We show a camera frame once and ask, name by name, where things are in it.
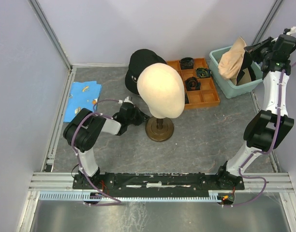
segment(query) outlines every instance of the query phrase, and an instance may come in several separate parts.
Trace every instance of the wooden compartment tray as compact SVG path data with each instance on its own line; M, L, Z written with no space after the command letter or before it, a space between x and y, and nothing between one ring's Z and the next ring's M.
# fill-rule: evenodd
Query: wooden compartment tray
M212 80L212 77L209 78L200 78L201 88L200 90L187 91L185 86L185 80L189 77L195 76L195 70L197 68L207 68L207 63L204 58L194 59L193 69L184 69L181 70L179 60L167 61L167 64L174 68L182 78L183 85L185 88L185 93L187 93L189 98L189 104L185 104L185 110L195 109L202 107L212 107L220 104L220 98L216 91L215 84Z

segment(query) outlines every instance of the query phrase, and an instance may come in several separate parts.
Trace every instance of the black cap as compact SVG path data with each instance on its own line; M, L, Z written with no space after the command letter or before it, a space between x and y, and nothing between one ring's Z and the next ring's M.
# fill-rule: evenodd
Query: black cap
M148 49L140 49L134 52L131 55L129 70L125 76L126 88L130 92L139 95L137 90L138 77L146 67L155 63L166 64L166 61Z

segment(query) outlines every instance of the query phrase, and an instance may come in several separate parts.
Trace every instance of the teal bin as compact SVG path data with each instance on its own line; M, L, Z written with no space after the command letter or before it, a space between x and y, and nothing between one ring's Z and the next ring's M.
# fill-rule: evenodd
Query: teal bin
M217 82L218 86L222 90L222 92L225 94L226 98L233 98L238 95L251 92L259 83L261 83L262 80L262 72L261 68L258 64L252 63L251 67L254 71L256 80L251 81L249 83L235 86L232 81L230 80L224 80L218 71L218 65L219 61L221 60L221 57L224 53L230 50L232 46L221 48L218 50L212 51L210 56L210 63L209 63L209 69L212 71L212 75L214 80Z

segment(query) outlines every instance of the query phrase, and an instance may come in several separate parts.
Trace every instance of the beige mannequin head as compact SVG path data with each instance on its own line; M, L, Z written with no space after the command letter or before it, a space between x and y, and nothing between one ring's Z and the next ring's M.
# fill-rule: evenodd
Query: beige mannequin head
M172 67L156 63L140 74L137 82L140 96L156 118L179 117L185 106L183 82Z

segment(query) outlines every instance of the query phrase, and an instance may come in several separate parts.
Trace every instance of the white wall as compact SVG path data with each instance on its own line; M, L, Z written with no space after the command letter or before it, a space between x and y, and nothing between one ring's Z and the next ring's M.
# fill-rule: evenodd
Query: white wall
M0 0L0 232L40 171L67 69L27 0Z
M140 48L170 60L208 57L239 35L250 44L274 0L39 2L72 64L128 64Z
M296 0L284 1L270 28L263 39L268 36L276 38L285 28L296 26ZM296 61L296 51L290 56L291 63ZM259 102L263 102L264 86L255 90ZM282 169L289 172L296 192L296 66L292 68L286 91L286 106L289 117L294 118L294 127L276 149L278 161Z

